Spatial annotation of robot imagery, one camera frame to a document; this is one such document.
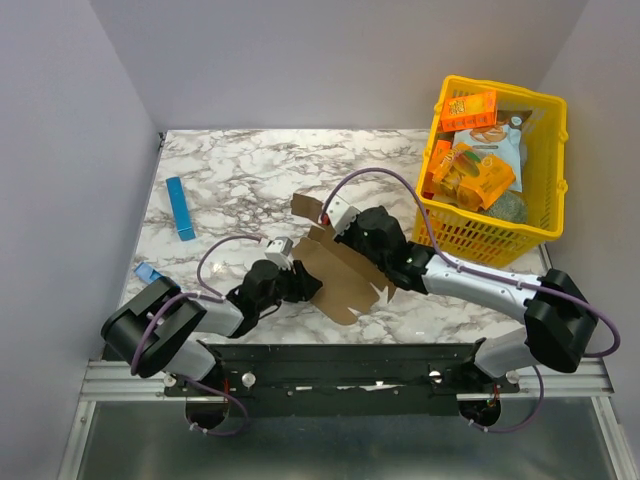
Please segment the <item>brown cardboard box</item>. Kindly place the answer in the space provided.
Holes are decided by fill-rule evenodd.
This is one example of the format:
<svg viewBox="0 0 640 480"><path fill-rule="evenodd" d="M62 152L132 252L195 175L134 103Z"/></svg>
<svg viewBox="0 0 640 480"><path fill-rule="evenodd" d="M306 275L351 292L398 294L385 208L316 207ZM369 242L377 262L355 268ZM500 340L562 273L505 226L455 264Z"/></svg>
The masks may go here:
<svg viewBox="0 0 640 480"><path fill-rule="evenodd" d="M334 230L318 222L322 202L295 193L291 213L313 222L307 235L293 248L293 258L323 283L311 302L334 323L356 323L380 300L382 294L391 301L396 287L363 255L334 241Z"/></svg>

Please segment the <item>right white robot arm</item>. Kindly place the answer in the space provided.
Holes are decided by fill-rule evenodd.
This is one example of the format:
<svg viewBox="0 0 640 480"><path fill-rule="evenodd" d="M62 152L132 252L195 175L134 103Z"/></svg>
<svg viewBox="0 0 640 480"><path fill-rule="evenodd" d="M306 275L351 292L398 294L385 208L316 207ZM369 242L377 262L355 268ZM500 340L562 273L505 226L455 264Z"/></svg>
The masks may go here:
<svg viewBox="0 0 640 480"><path fill-rule="evenodd" d="M521 323L508 334L476 342L459 370L467 389L483 391L496 378L528 366L577 370L597 317L565 272L508 274L455 257L443 259L434 248L407 240L398 220L382 206L364 211L333 206L325 218L335 230L335 242L364 256L396 287L462 299Z"/></svg>

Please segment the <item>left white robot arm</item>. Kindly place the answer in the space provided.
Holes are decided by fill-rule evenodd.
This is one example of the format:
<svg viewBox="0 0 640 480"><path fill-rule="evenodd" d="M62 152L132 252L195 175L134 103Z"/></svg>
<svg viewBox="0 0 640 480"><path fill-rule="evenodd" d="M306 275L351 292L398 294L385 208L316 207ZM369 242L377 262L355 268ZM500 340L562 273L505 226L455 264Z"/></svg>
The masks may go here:
<svg viewBox="0 0 640 480"><path fill-rule="evenodd" d="M189 339L200 326L226 338L240 338L267 311L282 303L308 302L323 287L299 260L288 269L270 260L254 262L242 283L220 299L184 292L162 276L112 314L101 328L106 344L148 378L161 371L187 376L201 395L214 393L222 380L217 359Z"/></svg>

